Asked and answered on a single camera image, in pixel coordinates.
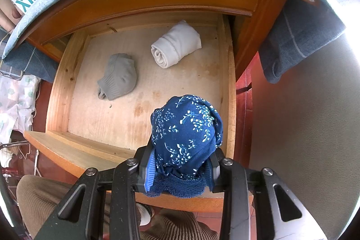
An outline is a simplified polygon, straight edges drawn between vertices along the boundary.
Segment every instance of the white shoe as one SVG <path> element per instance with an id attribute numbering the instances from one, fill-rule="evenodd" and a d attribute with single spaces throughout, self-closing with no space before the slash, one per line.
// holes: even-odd
<path id="1" fill-rule="evenodd" d="M 152 218 L 152 216 L 154 215 L 154 209 L 147 204 L 140 204 L 140 203 L 136 203 L 136 207 L 140 212 L 141 215 L 141 222 L 140 222 L 140 226 L 145 226 L 148 223 L 150 223 L 150 220 Z"/>

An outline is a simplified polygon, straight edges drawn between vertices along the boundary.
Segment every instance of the screw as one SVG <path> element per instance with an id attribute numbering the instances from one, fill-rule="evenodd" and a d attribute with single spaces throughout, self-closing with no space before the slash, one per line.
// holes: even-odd
<path id="1" fill-rule="evenodd" d="M 137 163 L 137 160 L 135 158 L 130 158 L 130 159 L 126 160 L 126 164 L 128 166 L 134 166 L 134 165 L 136 165 L 136 163 Z"/>
<path id="2" fill-rule="evenodd" d="M 230 159 L 230 158 L 224 158 L 221 162 L 226 166 L 231 166 L 234 161 L 233 161 L 233 159 Z"/>
<path id="3" fill-rule="evenodd" d="M 86 175 L 87 176 L 93 176 L 96 173 L 97 169 L 96 168 L 89 168 L 88 170 L 86 170 Z"/>
<path id="4" fill-rule="evenodd" d="M 266 176 L 271 176 L 274 172 L 270 168 L 264 168 L 262 173 L 264 173 Z"/>

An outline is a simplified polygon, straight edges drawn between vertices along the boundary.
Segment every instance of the gray sock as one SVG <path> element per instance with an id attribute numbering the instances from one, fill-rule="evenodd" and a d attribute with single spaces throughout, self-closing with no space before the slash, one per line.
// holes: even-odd
<path id="1" fill-rule="evenodd" d="M 125 53 L 110 56 L 104 77 L 98 80 L 99 99 L 114 100 L 130 93 L 136 84 L 134 60 Z"/>

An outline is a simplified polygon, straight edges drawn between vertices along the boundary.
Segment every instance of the red tile floor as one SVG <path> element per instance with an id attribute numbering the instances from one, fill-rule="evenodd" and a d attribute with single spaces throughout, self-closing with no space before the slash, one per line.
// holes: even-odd
<path id="1" fill-rule="evenodd" d="M 254 60 L 258 59 L 256 55 L 250 63 L 246 71 L 242 74 L 236 83 L 236 135 L 235 135 L 235 153 L 234 159 L 242 163 L 245 167 L 249 165 L 250 150 L 251 150 L 251 136 L 252 136 L 252 90 L 246 91 L 246 87 L 251 83 L 250 71 Z M 49 104 L 52 84 L 46 81 L 41 81 L 41 90 L 39 98 L 36 101 L 36 116 L 34 117 L 33 128 L 35 131 L 44 132 L 46 124 L 46 113 Z M 28 146 L 22 147 L 24 154 L 28 153 Z M 31 147 L 31 152 L 27 159 L 17 160 L 19 173 L 33 174 L 34 161 L 36 149 Z M 77 178 L 66 172 L 43 154 L 38 158 L 38 169 L 41 175 L 45 178 L 50 178 L 67 183 L 75 183 Z M 161 208 L 155 207 L 155 214 L 159 213 Z M 251 207 L 251 234 L 252 240 L 256 240 L 256 223 L 255 211 Z M 203 222 L 210 227 L 210 229 L 219 232 L 221 226 L 221 213 L 194 213 L 199 222 Z M 149 225 L 141 227 L 141 230 L 146 230 Z"/>

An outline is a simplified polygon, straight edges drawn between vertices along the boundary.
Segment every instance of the open wooden drawer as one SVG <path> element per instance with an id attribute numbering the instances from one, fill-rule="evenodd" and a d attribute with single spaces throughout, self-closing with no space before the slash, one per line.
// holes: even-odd
<path id="1" fill-rule="evenodd" d="M 181 20 L 199 32 L 202 49 L 162 69 L 154 61 L 151 44 Z M 115 53 L 133 57 L 137 84 L 125 96 L 100 100 L 97 80 Z M 46 133 L 26 132 L 25 137 L 75 176 L 88 167 L 113 168 L 147 144 L 154 109 L 172 96 L 184 94 L 203 97 L 219 111 L 224 124 L 222 149 L 227 157 L 233 157 L 235 67 L 226 15 L 151 12 L 94 24 L 76 31 L 67 45 L 50 97 Z M 218 212 L 223 205 L 223 195 L 209 191 L 193 199 L 137 194 L 136 200 L 188 211 Z"/>

